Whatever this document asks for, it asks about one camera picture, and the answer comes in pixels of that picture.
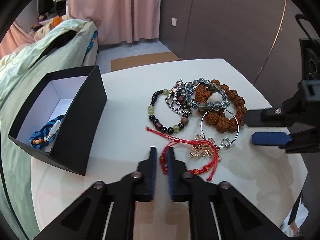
wall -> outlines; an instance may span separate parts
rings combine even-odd
[[[28,33],[31,24],[36,24],[38,22],[37,0],[32,0],[19,14],[16,21],[22,29]]]
[[[275,39],[284,1],[163,0],[160,41],[181,59],[223,58],[253,83]],[[255,84],[272,106],[291,97],[301,80],[299,39],[306,35],[294,19],[299,9],[287,0],[285,10],[277,42]]]
[[[192,0],[161,0],[159,40],[182,58]],[[172,26],[172,18],[178,19]]]

green blanket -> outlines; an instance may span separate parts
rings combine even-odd
[[[93,22],[68,20],[18,54],[7,55],[0,60],[0,127],[4,178],[13,209],[29,239],[39,233],[31,196],[31,156],[8,138],[8,132],[20,107],[46,73],[81,66],[96,29]],[[77,34],[68,44],[33,65],[55,37],[69,30],[75,30]],[[0,210],[17,237],[24,240],[9,209],[1,182]]]

red string bracelet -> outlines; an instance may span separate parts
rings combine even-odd
[[[166,139],[169,139],[171,140],[171,142],[169,142],[166,147],[164,147],[162,153],[161,153],[161,156],[159,157],[159,162],[162,166],[162,170],[163,170],[163,173],[165,175],[167,175],[167,172],[168,172],[168,167],[166,166],[167,164],[167,160],[166,160],[166,153],[167,153],[167,150],[169,147],[172,147],[178,143],[186,143],[186,144],[190,144],[192,146],[197,146],[199,144],[206,144],[208,145],[209,147],[212,148],[213,152],[214,152],[214,157],[213,157],[213,160],[211,162],[209,162],[207,165],[203,166],[202,169],[193,169],[193,170],[190,170],[189,172],[195,174],[195,175],[199,175],[199,174],[202,174],[202,173],[205,173],[207,171],[209,171],[211,168],[212,168],[212,171],[211,171],[211,174],[210,176],[207,178],[207,181],[211,181],[212,180],[212,177],[217,169],[217,166],[218,166],[218,152],[217,152],[217,148],[210,142],[210,141],[207,141],[207,140],[201,140],[201,141],[188,141],[188,140],[184,140],[184,139],[180,139],[180,138],[176,138],[174,136],[170,136],[170,135],[167,135],[167,134],[163,134],[163,133],[160,133],[156,130],[153,130],[151,129],[150,127],[146,127],[146,130],[149,131],[149,132],[152,132],[152,133],[155,133],[157,135],[160,135],[161,137],[164,137]]]

black box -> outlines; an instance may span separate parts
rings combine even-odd
[[[38,160],[84,176],[106,101],[97,65],[48,73],[22,105],[8,137]],[[33,148],[32,134],[61,114],[65,117],[50,152]]]

wall outlet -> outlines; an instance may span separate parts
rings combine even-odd
[[[177,19],[176,18],[172,18],[172,23],[173,26],[177,26]]]

